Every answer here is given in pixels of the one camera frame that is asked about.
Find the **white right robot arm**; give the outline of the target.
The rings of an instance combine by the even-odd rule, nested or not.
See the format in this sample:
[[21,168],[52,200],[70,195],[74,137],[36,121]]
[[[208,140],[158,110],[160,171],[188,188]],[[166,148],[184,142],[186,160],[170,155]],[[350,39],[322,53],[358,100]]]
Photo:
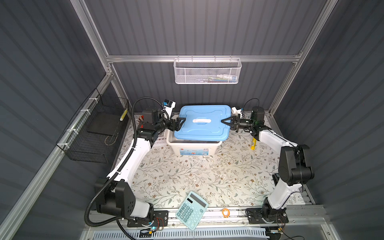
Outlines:
[[265,198],[261,210],[250,214],[250,219],[261,219],[265,223],[286,223],[286,207],[292,194],[299,193],[304,185],[314,178],[311,164],[310,148],[299,145],[280,136],[272,128],[265,125],[265,111],[262,107],[253,107],[250,118],[242,114],[222,119],[221,123],[238,132],[244,130],[257,141],[268,145],[280,154],[277,180],[273,192]]

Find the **beige plastic storage bin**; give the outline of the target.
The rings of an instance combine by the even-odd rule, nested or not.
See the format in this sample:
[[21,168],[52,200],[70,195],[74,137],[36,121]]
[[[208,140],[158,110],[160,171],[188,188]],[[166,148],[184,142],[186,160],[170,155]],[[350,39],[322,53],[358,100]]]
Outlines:
[[174,132],[165,131],[167,145],[171,147],[176,156],[213,156],[218,148],[222,145],[222,141],[192,141],[179,140],[174,136]]

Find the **blue plastic bin lid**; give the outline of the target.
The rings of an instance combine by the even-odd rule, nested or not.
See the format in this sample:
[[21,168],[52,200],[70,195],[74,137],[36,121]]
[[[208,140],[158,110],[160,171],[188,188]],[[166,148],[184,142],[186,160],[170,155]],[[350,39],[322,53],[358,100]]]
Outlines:
[[230,118],[232,110],[227,105],[183,106],[179,117],[185,122],[174,136],[179,140],[222,142],[228,139],[230,127],[222,120]]

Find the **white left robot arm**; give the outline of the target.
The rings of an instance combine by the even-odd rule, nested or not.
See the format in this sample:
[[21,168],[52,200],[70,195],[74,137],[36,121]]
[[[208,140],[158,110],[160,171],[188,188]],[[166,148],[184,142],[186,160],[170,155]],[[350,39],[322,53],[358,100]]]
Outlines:
[[154,220],[153,204],[139,200],[131,184],[143,158],[152,149],[159,135],[165,130],[179,131],[185,118],[172,118],[176,103],[155,101],[160,107],[144,111],[141,123],[130,112],[133,126],[133,140],[120,162],[107,175],[96,182],[95,193],[88,204],[84,221],[89,227],[101,227],[120,219],[136,219],[144,224]]

